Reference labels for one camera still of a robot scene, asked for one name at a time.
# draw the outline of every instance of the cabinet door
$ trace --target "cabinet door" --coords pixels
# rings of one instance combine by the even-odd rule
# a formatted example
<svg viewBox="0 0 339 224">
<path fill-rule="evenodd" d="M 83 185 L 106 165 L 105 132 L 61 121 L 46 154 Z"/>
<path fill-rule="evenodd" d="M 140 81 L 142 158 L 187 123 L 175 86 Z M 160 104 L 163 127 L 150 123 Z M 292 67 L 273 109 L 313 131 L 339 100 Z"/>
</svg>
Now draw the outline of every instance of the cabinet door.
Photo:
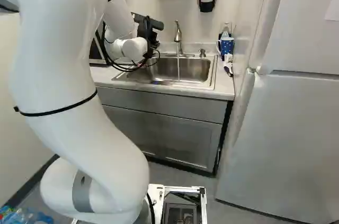
<svg viewBox="0 0 339 224">
<path fill-rule="evenodd" d="M 113 123 L 145 154 L 212 172 L 221 125 L 104 106 Z"/>
</svg>

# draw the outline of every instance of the faucet handle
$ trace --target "faucet handle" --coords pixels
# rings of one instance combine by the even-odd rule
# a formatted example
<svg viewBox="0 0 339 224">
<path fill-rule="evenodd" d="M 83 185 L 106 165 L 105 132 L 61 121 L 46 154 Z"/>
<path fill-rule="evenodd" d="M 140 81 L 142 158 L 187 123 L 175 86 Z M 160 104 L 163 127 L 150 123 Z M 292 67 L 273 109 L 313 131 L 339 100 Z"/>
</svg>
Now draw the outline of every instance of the faucet handle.
<svg viewBox="0 0 339 224">
<path fill-rule="evenodd" d="M 200 58 L 206 57 L 206 50 L 204 50 L 203 48 L 201 48 L 199 51 L 200 51 Z"/>
<path fill-rule="evenodd" d="M 175 31 L 175 37 L 174 37 L 174 42 L 181 42 L 182 41 L 182 34 L 179 26 L 179 21 L 175 20 L 176 24 L 176 31 Z"/>
</svg>

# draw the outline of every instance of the blue cup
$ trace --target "blue cup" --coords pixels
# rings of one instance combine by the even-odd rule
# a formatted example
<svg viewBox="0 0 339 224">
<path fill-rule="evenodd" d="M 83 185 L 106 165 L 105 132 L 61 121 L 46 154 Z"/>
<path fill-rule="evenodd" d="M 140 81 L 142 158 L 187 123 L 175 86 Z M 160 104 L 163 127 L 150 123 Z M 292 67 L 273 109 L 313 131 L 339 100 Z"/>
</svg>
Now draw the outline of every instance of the blue cup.
<svg viewBox="0 0 339 224">
<path fill-rule="evenodd" d="M 231 37 L 226 37 L 226 36 L 221 36 L 220 40 L 218 40 L 220 43 L 220 55 L 222 60 L 225 60 L 225 55 L 228 53 L 233 53 L 234 49 L 234 38 Z"/>
</svg>

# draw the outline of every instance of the white wall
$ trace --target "white wall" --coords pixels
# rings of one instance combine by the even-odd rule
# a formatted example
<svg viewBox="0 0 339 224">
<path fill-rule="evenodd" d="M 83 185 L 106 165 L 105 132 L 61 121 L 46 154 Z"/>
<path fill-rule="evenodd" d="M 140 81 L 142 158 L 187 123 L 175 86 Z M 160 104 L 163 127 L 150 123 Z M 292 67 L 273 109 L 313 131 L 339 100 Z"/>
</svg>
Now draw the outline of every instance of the white wall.
<svg viewBox="0 0 339 224">
<path fill-rule="evenodd" d="M 0 12 L 0 205 L 3 205 L 52 156 L 13 110 L 8 71 L 16 49 L 18 14 Z"/>
<path fill-rule="evenodd" d="M 126 0 L 131 11 L 163 21 L 160 41 L 172 42 L 179 20 L 183 42 L 214 42 L 222 22 L 234 21 L 238 0 L 217 0 L 211 13 L 201 13 L 198 0 Z"/>
</svg>

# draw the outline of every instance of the gray band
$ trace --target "gray band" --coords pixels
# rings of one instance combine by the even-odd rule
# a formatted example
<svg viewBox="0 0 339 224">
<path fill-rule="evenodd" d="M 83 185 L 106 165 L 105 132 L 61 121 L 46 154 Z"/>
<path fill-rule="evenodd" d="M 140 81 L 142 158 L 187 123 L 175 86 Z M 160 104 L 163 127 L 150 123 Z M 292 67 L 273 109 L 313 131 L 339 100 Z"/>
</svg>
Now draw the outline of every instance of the gray band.
<svg viewBox="0 0 339 224">
<path fill-rule="evenodd" d="M 92 178 L 90 176 L 80 170 L 76 173 L 72 189 L 72 201 L 78 212 L 94 212 L 90 204 L 91 183 Z"/>
</svg>

